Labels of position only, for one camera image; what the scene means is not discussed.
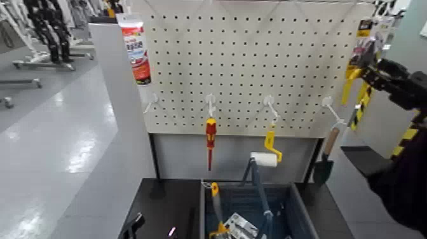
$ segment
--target yellow and black striped tape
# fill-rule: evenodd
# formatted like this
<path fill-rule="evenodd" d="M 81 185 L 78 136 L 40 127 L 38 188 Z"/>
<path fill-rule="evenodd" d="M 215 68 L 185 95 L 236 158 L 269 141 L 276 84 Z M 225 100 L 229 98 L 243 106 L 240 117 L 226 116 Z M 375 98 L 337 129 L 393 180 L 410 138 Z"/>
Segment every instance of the yellow and black striped tape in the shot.
<path fill-rule="evenodd" d="M 356 130 L 357 128 L 357 124 L 360 122 L 360 120 L 362 119 L 363 113 L 366 109 L 366 107 L 369 104 L 370 98 L 372 96 L 372 87 L 368 86 L 366 88 L 365 93 L 363 94 L 362 99 L 360 100 L 360 108 L 357 110 L 355 117 L 353 118 L 353 121 L 351 122 L 350 128 L 352 130 Z"/>
<path fill-rule="evenodd" d="M 410 144 L 411 140 L 417 135 L 419 131 L 419 126 L 417 123 L 422 123 L 424 119 L 426 118 L 425 114 L 421 114 L 419 111 L 415 115 L 415 117 L 412 119 L 412 123 L 410 124 L 409 128 L 406 130 L 406 132 L 403 134 L 402 139 L 399 142 L 399 145 L 393 150 L 393 153 L 391 154 L 391 160 L 394 160 L 399 156 L 399 154 L 405 149 L 408 144 Z"/>

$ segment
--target black robot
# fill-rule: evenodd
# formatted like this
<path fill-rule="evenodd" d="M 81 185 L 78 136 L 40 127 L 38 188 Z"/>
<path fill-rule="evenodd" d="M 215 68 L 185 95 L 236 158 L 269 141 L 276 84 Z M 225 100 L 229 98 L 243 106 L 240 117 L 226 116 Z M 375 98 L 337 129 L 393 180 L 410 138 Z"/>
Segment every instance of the black robot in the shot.
<path fill-rule="evenodd" d="M 70 59 L 70 44 L 67 37 L 70 33 L 64 23 L 61 7 L 57 0 L 24 0 L 28 9 L 28 17 L 34 24 L 34 30 L 43 44 L 48 45 L 50 58 L 54 63 L 60 63 L 58 44 L 53 38 L 48 24 L 57 33 L 61 45 L 63 62 L 72 62 Z"/>

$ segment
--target pegboard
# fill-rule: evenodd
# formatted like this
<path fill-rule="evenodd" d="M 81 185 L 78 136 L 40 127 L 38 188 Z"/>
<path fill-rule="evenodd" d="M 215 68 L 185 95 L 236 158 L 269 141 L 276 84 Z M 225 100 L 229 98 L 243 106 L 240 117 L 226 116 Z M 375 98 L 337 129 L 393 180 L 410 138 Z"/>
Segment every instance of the pegboard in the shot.
<path fill-rule="evenodd" d="M 324 137 L 334 117 L 321 106 L 344 72 L 369 3 L 167 1 L 133 3 L 142 13 L 152 85 L 159 100 L 145 115 L 151 133 L 205 133 L 205 96 L 216 96 L 222 135 Z"/>

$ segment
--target floor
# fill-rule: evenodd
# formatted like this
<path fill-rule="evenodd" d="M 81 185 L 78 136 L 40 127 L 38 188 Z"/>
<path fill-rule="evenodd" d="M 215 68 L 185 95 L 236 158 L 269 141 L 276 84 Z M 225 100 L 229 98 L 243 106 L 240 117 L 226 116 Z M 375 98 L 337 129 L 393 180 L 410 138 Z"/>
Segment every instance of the floor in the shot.
<path fill-rule="evenodd" d="M 139 185 L 129 175 L 111 103 L 96 61 L 76 72 L 15 70 L 19 48 L 1 55 L 2 77 L 40 77 L 44 88 L 4 87 L 0 107 L 0 238 L 117 238 Z M 343 130 L 342 145 L 360 145 Z M 356 239 L 422 236 L 392 220 L 339 147 L 330 191 Z"/>

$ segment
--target red screwdriver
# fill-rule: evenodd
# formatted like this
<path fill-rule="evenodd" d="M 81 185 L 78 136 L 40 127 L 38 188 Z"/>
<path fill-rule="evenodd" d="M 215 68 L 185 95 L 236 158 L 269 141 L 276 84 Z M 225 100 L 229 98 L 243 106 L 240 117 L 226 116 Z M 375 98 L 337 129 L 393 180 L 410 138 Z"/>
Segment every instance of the red screwdriver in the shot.
<path fill-rule="evenodd" d="M 217 133 L 217 121 L 214 118 L 206 120 L 206 135 L 208 147 L 208 170 L 212 166 L 212 150 L 215 147 L 215 134 Z"/>

